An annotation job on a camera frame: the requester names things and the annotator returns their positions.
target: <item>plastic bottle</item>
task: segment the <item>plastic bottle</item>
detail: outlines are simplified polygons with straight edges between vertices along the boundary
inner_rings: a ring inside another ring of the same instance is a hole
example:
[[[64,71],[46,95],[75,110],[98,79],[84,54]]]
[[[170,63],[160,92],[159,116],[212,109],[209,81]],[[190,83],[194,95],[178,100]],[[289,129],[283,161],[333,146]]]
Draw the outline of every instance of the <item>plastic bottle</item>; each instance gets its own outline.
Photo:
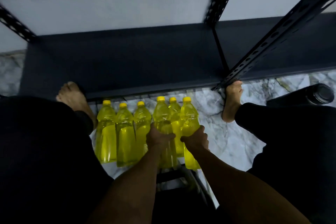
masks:
[[[97,120],[95,154],[100,163],[108,163],[117,159],[116,113],[110,100],[103,101]]]
[[[198,112],[192,105],[190,97],[183,98],[183,106],[181,108],[180,118],[183,123],[183,136],[191,136],[200,127],[200,124],[198,122]],[[201,168],[194,156],[190,153],[190,151],[188,151],[186,146],[184,147],[184,160],[185,167],[188,169]]]
[[[137,160],[140,160],[148,151],[146,135],[151,129],[151,120],[152,116],[145,107],[145,103],[139,101],[138,109],[134,113]]]
[[[126,103],[120,103],[117,113],[117,167],[129,166],[137,161],[133,115]]]
[[[173,133],[170,123],[170,111],[165,103],[165,97],[157,97],[153,118],[155,127],[163,134]],[[160,168],[171,168],[177,166],[176,148],[174,139],[170,140],[167,148],[161,154]]]
[[[176,146],[176,156],[180,158],[184,156],[184,143],[180,140],[182,136],[182,127],[180,121],[181,107],[174,97],[169,99],[169,103],[170,105],[168,106],[168,108],[171,115],[170,122],[173,127],[173,133],[176,135],[174,139]]]

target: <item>black cylinder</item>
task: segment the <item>black cylinder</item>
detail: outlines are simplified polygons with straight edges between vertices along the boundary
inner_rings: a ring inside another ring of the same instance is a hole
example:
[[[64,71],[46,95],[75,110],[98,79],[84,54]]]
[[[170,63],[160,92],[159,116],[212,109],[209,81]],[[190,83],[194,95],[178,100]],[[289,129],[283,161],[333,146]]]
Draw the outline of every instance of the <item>black cylinder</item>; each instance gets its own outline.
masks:
[[[318,83],[268,100],[269,107],[293,105],[324,105],[334,100],[334,91],[323,83]]]

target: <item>bare foot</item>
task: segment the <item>bare foot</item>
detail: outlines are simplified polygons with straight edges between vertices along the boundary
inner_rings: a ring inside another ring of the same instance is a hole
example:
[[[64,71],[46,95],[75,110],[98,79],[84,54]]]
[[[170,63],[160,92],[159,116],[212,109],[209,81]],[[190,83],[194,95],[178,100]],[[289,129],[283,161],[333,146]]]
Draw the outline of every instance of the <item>bare foot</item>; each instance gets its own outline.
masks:
[[[233,122],[235,120],[236,112],[241,106],[240,97],[242,96],[242,81],[235,81],[226,88],[226,101],[222,119],[225,122]]]
[[[84,94],[74,82],[65,83],[56,96],[56,100],[65,103],[74,111],[85,112],[93,121],[93,129],[97,127],[97,119],[95,115],[89,107]]]

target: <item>person's right arm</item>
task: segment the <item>person's right arm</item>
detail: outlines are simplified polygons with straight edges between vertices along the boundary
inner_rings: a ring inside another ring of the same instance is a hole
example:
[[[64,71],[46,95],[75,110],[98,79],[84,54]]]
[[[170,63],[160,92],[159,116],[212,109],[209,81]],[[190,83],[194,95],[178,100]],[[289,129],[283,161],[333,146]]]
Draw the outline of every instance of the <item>person's right arm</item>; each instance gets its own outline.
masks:
[[[181,137],[181,141],[198,161],[221,208],[234,223],[310,223],[271,186],[212,154],[207,137],[201,126],[190,137]]]

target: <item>floor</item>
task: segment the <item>floor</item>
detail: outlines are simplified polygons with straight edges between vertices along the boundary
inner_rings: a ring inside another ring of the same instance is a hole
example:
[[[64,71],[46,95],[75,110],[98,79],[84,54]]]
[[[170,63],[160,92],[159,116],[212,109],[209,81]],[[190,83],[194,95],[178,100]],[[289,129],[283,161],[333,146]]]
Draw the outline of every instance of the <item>floor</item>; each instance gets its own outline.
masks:
[[[24,53],[19,52],[0,56],[0,95],[11,96],[17,94],[23,62]],[[241,103],[250,102],[266,105],[266,101],[269,99],[318,82],[327,84],[335,92],[336,70],[244,82]],[[254,157],[262,151],[265,144],[245,129],[239,127],[236,122],[228,124],[221,119],[224,105],[223,97],[225,96],[223,92],[214,92],[210,88],[204,88],[125,97],[124,99],[114,99],[113,108],[117,112],[119,103],[127,102],[129,110],[134,112],[137,102],[142,100],[149,111],[153,113],[156,97],[161,95],[166,97],[166,101],[174,96],[180,104],[183,97],[190,96],[193,105],[199,112],[199,122],[204,125],[205,132],[208,134],[211,152],[237,169],[246,171],[251,168]],[[329,105],[336,107],[336,100]],[[100,105],[95,103],[91,103],[90,106],[94,112],[100,109]],[[117,168],[115,163],[104,164],[103,167],[113,178],[118,177],[127,170],[126,167]],[[201,171],[199,171],[199,176],[204,184],[207,185]],[[218,205],[213,193],[210,189],[209,191],[215,204]]]

